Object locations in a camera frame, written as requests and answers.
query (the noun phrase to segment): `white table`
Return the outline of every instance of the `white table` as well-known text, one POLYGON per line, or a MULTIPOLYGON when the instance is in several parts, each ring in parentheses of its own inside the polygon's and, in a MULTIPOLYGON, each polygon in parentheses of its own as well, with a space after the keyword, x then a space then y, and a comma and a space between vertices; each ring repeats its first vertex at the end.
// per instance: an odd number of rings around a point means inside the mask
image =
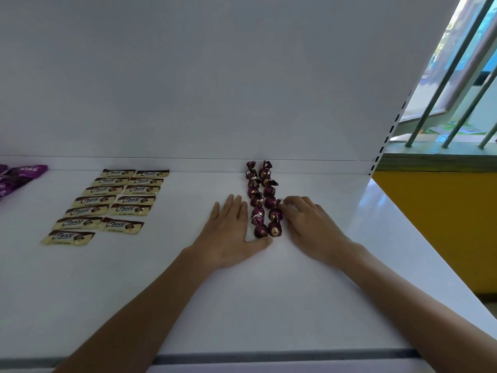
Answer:
MULTIPOLYGON (((52 170, 0 203, 0 368, 26 367, 23 361, 43 367, 43 359, 68 356, 195 239, 214 201, 229 193, 246 198, 242 174, 171 173, 150 215, 136 217, 145 221, 138 235, 98 232, 84 247, 40 245, 98 174, 52 170)), ((385 264, 497 337, 497 320, 369 176, 273 177, 279 197, 308 195, 385 264)), ((410 352, 352 282, 307 258, 284 227, 270 248, 202 285, 158 361, 244 362, 256 361, 257 353, 263 361, 291 360, 295 353, 303 360, 333 360, 410 352)))

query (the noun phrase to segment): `purple package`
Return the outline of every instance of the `purple package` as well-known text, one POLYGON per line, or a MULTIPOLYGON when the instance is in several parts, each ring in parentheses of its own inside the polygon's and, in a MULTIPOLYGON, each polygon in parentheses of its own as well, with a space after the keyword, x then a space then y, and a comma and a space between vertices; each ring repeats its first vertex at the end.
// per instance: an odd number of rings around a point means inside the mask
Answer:
POLYGON ((10 169, 4 175, 0 175, 0 197, 9 195, 17 188, 38 178, 47 170, 48 166, 46 165, 23 166, 21 168, 10 169))

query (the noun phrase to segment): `hand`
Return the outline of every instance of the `hand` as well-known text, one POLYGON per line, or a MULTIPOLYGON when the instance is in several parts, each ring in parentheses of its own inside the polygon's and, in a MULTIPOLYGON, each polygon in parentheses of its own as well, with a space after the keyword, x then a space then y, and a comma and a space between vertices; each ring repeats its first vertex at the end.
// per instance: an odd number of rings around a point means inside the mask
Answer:
POLYGON ((212 269, 231 267, 243 262, 272 243, 269 237, 247 242, 247 202, 229 195, 222 209, 214 204, 209 220, 189 247, 212 269))
POLYGON ((279 207, 288 221, 293 242, 317 261, 342 269, 343 261, 363 248, 352 242, 328 213, 307 196, 289 196, 279 207))

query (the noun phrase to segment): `brown and cream wrapper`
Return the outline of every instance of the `brown and cream wrapper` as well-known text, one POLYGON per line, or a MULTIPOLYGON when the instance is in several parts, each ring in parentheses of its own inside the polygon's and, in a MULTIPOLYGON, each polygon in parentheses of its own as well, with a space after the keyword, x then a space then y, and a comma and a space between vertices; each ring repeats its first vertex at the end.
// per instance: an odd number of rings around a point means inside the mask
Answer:
POLYGON ((121 178, 121 177, 126 177, 126 176, 133 176, 135 173, 135 170, 109 170, 109 169, 103 169, 102 173, 100 173, 100 176, 102 178, 121 178))
POLYGON ((143 226, 141 221, 118 220, 104 217, 98 228, 104 232, 120 232, 127 234, 137 234, 143 226))
POLYGON ((88 205, 105 205, 112 204, 116 199, 116 195, 108 195, 108 196, 81 196, 77 197, 72 202, 72 207, 85 207, 88 205))
POLYGON ((169 175, 169 170, 155 170, 155 171, 148 171, 148 170, 138 170, 135 175, 138 178, 164 178, 165 176, 169 175))
POLYGON ((104 215, 108 209, 108 205, 89 205, 88 207, 71 208, 65 211, 64 217, 104 215))
POLYGON ((124 194, 127 195, 140 195, 140 194, 151 194, 157 195, 160 190, 159 186, 131 186, 128 185, 124 188, 124 194))
POLYGON ((57 220, 52 230, 62 229, 96 229, 99 225, 101 217, 64 217, 57 220))
POLYGON ((122 178, 97 178, 91 184, 92 186, 125 186, 128 184, 128 177, 122 178))
POLYGON ((110 206, 111 215, 146 216, 150 212, 149 205, 113 204, 110 206))
POLYGON ((82 196, 117 195, 123 188, 124 186, 92 186, 85 189, 82 196))
POLYGON ((86 245, 95 235, 94 232, 75 232, 72 230, 52 230, 41 243, 44 245, 86 245))
POLYGON ((162 178, 140 178, 134 176, 129 178, 128 184, 134 186, 162 186, 164 179, 162 178))
POLYGON ((155 196, 120 196, 117 204, 132 204, 132 205, 152 205, 155 202, 155 196))

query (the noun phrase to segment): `yellow wall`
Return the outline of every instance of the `yellow wall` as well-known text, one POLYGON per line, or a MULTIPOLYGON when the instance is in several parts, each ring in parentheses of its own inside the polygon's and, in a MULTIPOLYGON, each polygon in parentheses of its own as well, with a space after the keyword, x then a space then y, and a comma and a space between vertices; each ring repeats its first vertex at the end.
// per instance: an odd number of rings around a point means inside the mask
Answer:
POLYGON ((497 293, 497 173, 377 171, 374 180, 475 293, 497 293))

